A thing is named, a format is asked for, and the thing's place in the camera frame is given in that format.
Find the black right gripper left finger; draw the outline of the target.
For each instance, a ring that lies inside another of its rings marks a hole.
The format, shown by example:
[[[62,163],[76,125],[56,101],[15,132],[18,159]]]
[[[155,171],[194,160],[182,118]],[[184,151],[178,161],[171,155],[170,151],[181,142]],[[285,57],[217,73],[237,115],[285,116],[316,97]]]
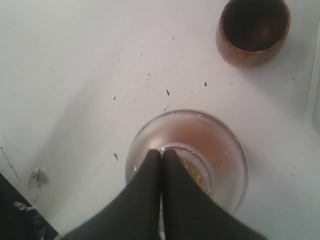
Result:
[[[161,154],[151,149],[124,190],[63,239],[158,240],[160,200]]]

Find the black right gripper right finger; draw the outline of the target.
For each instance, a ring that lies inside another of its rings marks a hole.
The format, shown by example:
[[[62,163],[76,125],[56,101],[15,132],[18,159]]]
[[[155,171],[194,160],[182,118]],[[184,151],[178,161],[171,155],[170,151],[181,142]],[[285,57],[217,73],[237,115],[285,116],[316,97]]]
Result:
[[[162,209],[167,240],[264,240],[207,196],[174,150],[162,155]]]

